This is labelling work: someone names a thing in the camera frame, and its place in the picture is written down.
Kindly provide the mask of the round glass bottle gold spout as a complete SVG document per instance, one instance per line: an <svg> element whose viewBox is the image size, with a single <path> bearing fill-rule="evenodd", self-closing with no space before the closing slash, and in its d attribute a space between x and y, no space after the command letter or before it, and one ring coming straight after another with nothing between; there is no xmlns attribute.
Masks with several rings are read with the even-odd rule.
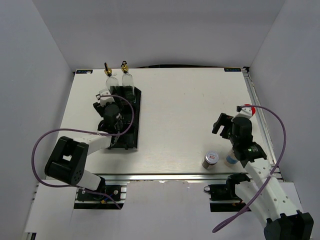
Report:
<svg viewBox="0 0 320 240"><path fill-rule="evenodd" d="M119 81L116 77L113 76L112 69L108 66L108 64L104 63L104 73L106 75L105 85L108 88L111 94L114 94L119 86Z"/></svg>

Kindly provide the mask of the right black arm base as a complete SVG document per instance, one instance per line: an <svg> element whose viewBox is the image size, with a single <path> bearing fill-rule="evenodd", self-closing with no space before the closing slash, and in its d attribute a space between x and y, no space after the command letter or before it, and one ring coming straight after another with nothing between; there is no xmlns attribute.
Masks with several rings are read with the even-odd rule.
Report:
<svg viewBox="0 0 320 240"><path fill-rule="evenodd" d="M250 182L244 173L236 173L227 177L224 184L210 184L203 188L209 194L210 211L212 213L231 213L240 211L246 204L236 195L235 186L242 182Z"/></svg>

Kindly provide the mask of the blue table sticker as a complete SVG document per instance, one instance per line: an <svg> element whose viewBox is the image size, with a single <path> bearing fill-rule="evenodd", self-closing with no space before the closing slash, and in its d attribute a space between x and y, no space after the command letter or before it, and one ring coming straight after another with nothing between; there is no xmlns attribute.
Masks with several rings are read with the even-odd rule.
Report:
<svg viewBox="0 0 320 240"><path fill-rule="evenodd" d="M79 75L79 74L92 74L93 70L92 69L78 69L75 71L75 73L77 75Z"/></svg>
<svg viewBox="0 0 320 240"><path fill-rule="evenodd" d="M238 67L235 67L235 68L233 68L233 67L225 67L224 68L224 71L225 72L242 72L242 69L241 68L238 68Z"/></svg>

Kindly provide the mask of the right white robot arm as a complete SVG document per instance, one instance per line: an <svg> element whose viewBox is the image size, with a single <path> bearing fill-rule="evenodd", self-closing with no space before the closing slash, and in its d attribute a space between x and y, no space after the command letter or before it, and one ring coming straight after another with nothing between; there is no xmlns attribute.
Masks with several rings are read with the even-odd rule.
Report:
<svg viewBox="0 0 320 240"><path fill-rule="evenodd" d="M240 198L248 205L263 227L267 240L309 240L314 220L303 213L283 190L271 173L272 168L263 148L253 141L249 117L235 117L221 113L213 124L212 133L230 140L235 158L245 173L230 175L226 181L226 195Z"/></svg>

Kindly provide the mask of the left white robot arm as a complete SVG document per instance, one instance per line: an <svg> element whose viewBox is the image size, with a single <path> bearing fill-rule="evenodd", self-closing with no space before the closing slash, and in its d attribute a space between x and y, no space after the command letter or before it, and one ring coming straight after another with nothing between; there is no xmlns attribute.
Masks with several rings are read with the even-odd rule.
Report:
<svg viewBox="0 0 320 240"><path fill-rule="evenodd" d="M116 103L108 103L104 108L103 120L99 124L97 134L84 135L77 138L62 136L58 139L44 173L56 180L74 187L88 189L94 199L105 196L105 180L87 170L87 156L109 148L112 137L106 134L118 134L123 128L121 108Z"/></svg>

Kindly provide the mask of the right blue table sticker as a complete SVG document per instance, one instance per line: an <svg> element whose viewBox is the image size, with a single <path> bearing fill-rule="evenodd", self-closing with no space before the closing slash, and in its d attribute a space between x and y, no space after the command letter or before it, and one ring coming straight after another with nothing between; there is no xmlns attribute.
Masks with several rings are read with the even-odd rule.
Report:
<svg viewBox="0 0 320 240"><path fill-rule="evenodd" d="M225 72L242 72L242 69L241 68L238 68L238 67L235 67L235 68L233 68L233 67L225 67L224 68L224 71Z"/></svg>

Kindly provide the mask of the red cap amber sauce bottle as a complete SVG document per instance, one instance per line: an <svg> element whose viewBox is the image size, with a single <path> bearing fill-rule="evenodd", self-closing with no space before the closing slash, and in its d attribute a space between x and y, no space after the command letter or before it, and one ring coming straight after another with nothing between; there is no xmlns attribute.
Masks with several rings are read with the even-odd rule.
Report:
<svg viewBox="0 0 320 240"><path fill-rule="evenodd" d="M245 111L245 114L248 115L249 118L253 117L256 113L256 108L250 104L244 104L242 110Z"/></svg>

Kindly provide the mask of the aluminium table frame rail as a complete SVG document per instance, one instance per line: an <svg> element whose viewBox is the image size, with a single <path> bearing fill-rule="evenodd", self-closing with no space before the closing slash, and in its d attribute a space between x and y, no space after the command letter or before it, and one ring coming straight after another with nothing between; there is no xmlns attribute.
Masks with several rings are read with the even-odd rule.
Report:
<svg viewBox="0 0 320 240"><path fill-rule="evenodd" d="M106 181L223 181L234 173L99 174Z"/></svg>

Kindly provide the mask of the left blue table sticker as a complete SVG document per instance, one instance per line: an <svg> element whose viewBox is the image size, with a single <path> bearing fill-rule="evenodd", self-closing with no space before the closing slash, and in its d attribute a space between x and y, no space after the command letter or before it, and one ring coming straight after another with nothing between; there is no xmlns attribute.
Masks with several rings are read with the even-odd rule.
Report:
<svg viewBox="0 0 320 240"><path fill-rule="evenodd" d="M77 75L79 75L79 74L92 74L93 70L92 69L78 69L75 71L75 73Z"/></svg>

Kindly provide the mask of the black divided organizer tray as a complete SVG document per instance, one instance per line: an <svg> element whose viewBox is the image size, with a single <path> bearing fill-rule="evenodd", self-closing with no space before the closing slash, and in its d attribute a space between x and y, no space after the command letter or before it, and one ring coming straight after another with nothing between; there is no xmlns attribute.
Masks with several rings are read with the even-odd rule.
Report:
<svg viewBox="0 0 320 240"><path fill-rule="evenodd" d="M136 149L138 147L139 136L139 119L141 108L142 92L137 87L134 87L134 101L129 101L126 98L123 86L118 86L113 95L114 102L120 107L123 117L123 128L120 132L107 132L109 134L120 134L113 136L109 149Z"/></svg>

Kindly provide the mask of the small jar white red lid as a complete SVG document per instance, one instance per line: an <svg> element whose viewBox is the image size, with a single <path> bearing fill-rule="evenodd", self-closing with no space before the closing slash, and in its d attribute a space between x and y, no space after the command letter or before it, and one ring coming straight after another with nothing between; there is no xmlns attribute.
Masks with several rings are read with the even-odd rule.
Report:
<svg viewBox="0 0 320 240"><path fill-rule="evenodd" d="M219 155L216 151L210 150L204 155L204 159L201 163L202 167L206 170L211 169L219 161Z"/></svg>

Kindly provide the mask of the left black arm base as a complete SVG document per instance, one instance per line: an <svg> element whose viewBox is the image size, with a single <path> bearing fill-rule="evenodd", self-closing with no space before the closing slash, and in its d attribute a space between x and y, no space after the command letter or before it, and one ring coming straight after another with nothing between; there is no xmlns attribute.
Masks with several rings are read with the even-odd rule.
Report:
<svg viewBox="0 0 320 240"><path fill-rule="evenodd" d="M75 210L121 210L127 194L128 182L107 180L100 193L90 193L83 187L76 191Z"/></svg>

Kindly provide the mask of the square glass oil bottle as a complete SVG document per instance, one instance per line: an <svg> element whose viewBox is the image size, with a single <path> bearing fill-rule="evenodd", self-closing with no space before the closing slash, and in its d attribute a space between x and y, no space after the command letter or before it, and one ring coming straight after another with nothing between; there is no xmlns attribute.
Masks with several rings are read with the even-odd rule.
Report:
<svg viewBox="0 0 320 240"><path fill-rule="evenodd" d="M128 101L135 100L135 86L133 76L129 73L127 62L124 60L121 64L122 75L122 86Z"/></svg>

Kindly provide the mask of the blue label silver lid jar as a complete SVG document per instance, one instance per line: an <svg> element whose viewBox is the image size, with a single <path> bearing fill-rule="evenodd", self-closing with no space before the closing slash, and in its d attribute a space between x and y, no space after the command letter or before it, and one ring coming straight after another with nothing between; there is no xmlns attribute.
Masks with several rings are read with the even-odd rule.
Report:
<svg viewBox="0 0 320 240"><path fill-rule="evenodd" d="M224 164L226 166L234 166L235 164L237 164L239 161L235 156L234 150L230 149L230 151L228 152L228 154L226 155L225 159L224 159Z"/></svg>

